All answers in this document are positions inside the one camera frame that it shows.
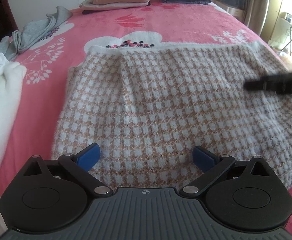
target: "crosshair symbol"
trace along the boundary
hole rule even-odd
[[[142,194],[144,194],[144,195],[147,195],[147,194],[149,194],[149,193],[151,193],[149,190],[147,190],[147,189],[145,189],[145,190],[143,190],[143,191],[141,191],[142,192]]]

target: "gray garment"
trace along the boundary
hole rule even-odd
[[[188,3],[208,5],[211,0],[162,0],[163,3]]]
[[[11,43],[9,43],[8,36],[4,37],[0,42],[0,52],[4,53],[8,60],[14,59],[18,54],[24,53],[43,38],[49,31],[57,28],[64,21],[72,17],[72,15],[71,11],[58,6],[57,13],[47,14],[48,19],[28,23],[24,26],[22,32],[14,31]]]

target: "gray ribbed panel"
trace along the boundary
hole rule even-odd
[[[246,234],[215,222],[195,199],[174,189],[119,188],[92,202],[87,213],[59,232],[24,235],[9,231],[2,240],[292,240],[283,228],[264,234]]]

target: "silver screw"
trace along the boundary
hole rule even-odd
[[[183,188],[183,192],[187,194],[196,194],[199,191],[199,189],[195,186],[186,186]]]
[[[95,188],[94,191],[96,194],[105,195],[105,194],[108,194],[110,192],[110,188],[105,187],[105,186],[99,186],[99,187]]]

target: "floral blanket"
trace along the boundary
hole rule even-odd
[[[74,11],[67,22],[16,58],[28,71],[0,169],[0,196],[30,156],[51,158],[68,69],[82,63],[92,45],[156,48],[172,43],[243,44],[260,40],[214,4],[150,3],[144,8],[88,15]]]

